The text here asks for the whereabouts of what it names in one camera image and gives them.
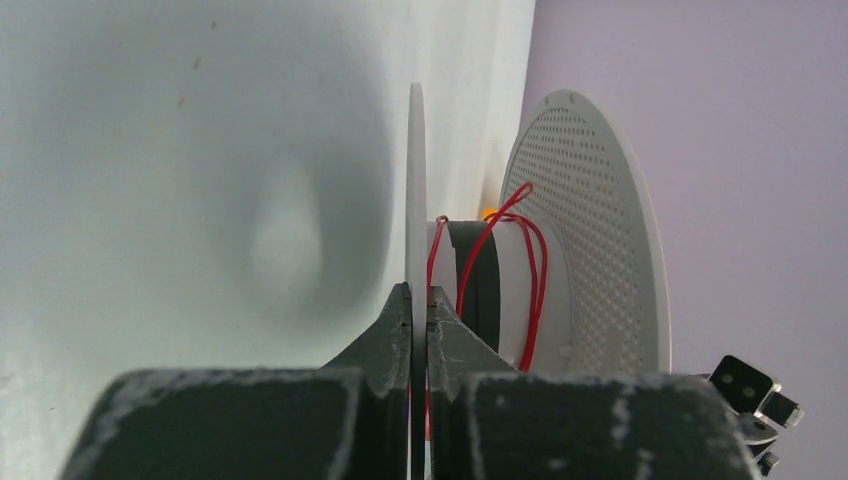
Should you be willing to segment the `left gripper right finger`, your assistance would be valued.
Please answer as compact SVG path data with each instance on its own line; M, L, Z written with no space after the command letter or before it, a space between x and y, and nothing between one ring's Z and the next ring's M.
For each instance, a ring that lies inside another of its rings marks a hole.
M434 288L428 310L436 479L756 479L735 418L703 379L524 374Z

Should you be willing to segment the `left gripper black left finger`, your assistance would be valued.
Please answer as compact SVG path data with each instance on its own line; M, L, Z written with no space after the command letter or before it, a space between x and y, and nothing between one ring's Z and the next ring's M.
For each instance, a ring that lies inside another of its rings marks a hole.
M64 479L404 479L411 293L317 369L145 369L102 392Z

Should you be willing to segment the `white cable spool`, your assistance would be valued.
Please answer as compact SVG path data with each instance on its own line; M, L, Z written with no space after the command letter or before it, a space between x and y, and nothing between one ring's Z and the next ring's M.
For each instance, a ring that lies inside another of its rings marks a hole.
M670 320L651 199L623 133L593 100L547 95L513 144L501 205L459 246L459 226L426 221L423 91L409 93L405 280L411 371L423 372L433 280L521 371L668 371Z

